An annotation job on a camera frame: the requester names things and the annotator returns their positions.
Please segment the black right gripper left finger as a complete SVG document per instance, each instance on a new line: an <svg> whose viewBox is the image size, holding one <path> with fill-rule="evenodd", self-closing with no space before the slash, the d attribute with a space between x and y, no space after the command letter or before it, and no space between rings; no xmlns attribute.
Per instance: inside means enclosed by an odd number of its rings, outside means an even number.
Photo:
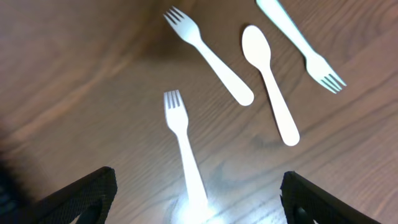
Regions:
<svg viewBox="0 0 398 224"><path fill-rule="evenodd" d="M104 224L117 190L114 169L104 166L30 203L16 181L1 168L1 223Z"/></svg>

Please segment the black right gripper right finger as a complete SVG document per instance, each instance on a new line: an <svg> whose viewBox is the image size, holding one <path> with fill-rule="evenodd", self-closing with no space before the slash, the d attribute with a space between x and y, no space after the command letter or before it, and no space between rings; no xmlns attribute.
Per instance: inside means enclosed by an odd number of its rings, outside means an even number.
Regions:
<svg viewBox="0 0 398 224"><path fill-rule="evenodd" d="M378 224L294 171L284 173L280 189L288 224Z"/></svg>

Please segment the white plastic fork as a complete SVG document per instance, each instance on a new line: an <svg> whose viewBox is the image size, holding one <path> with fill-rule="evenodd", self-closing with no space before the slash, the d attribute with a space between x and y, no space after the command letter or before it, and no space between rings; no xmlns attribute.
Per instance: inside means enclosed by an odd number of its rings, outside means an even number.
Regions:
<svg viewBox="0 0 398 224"><path fill-rule="evenodd" d="M188 195L188 221L206 223L211 215L197 162L188 138L188 113L178 90L164 93L165 120L176 135L182 158L183 173Z"/></svg>
<svg viewBox="0 0 398 224"><path fill-rule="evenodd" d="M199 27L189 16L172 6L164 17L182 40L198 50L240 105L249 106L254 101L252 90L204 43Z"/></svg>
<svg viewBox="0 0 398 224"><path fill-rule="evenodd" d="M256 0L261 11L299 49L305 58L308 74L321 86L337 94L346 83L337 75L329 63L307 42L294 21L278 0Z"/></svg>

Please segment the white plastic spoon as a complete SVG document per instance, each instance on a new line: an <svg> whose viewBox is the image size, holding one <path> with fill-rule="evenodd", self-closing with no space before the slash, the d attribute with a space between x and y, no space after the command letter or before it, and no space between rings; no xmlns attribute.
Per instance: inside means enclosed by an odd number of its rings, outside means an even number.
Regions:
<svg viewBox="0 0 398 224"><path fill-rule="evenodd" d="M271 71L271 48L257 26L249 25L244 29L242 48L246 60L262 75L283 142L287 146L297 145L299 131Z"/></svg>

